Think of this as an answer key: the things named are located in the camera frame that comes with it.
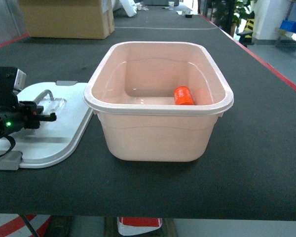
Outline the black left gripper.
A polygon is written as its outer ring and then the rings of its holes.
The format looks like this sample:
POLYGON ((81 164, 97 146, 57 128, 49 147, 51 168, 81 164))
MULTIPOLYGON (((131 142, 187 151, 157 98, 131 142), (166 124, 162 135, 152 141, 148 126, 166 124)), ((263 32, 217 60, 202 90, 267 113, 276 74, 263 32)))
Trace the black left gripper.
POLYGON ((41 121, 56 121, 55 113, 40 116, 42 106, 33 101, 18 101, 13 92, 18 69, 0 67, 0 138, 21 129, 38 129, 41 121))

